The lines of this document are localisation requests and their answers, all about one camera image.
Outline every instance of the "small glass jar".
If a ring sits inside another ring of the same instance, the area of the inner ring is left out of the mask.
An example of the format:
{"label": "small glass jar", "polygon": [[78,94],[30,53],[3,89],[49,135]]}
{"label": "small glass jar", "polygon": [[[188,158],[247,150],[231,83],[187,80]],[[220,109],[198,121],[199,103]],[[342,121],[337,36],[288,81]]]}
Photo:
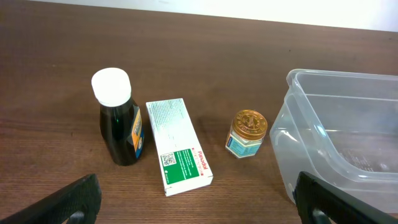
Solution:
{"label": "small glass jar", "polygon": [[225,148],[237,158],[254,156],[267,131],[267,120],[253,110],[239,111],[232,121]]}

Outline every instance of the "white background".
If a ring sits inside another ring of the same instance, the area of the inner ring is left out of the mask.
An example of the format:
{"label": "white background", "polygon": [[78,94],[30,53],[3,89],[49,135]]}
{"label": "white background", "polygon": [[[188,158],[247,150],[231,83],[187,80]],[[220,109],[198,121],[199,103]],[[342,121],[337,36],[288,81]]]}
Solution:
{"label": "white background", "polygon": [[398,32],[398,0],[31,0]]}

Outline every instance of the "white bottle cap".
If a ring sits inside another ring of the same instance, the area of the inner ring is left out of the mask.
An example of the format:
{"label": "white bottle cap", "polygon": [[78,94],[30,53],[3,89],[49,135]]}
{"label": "white bottle cap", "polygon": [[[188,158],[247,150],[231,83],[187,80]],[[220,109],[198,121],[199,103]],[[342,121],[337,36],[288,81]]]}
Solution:
{"label": "white bottle cap", "polygon": [[120,106],[131,97],[130,79],[120,68],[105,68],[91,79],[95,98],[104,106]]}

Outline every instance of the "clear plastic bin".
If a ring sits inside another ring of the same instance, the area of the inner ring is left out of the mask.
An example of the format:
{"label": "clear plastic bin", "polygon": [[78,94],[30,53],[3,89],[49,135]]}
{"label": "clear plastic bin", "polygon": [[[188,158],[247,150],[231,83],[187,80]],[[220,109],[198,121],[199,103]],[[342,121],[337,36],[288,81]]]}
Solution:
{"label": "clear plastic bin", "polygon": [[398,213],[398,77],[298,69],[287,82],[270,136],[290,199],[307,171]]}

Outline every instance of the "qr code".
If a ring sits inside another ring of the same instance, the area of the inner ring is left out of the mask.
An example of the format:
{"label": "qr code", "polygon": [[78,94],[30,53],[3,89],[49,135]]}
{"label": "qr code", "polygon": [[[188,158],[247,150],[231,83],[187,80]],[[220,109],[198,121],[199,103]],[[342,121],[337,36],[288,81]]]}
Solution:
{"label": "qr code", "polygon": [[173,152],[161,156],[162,156],[163,166],[171,166],[177,163]]}

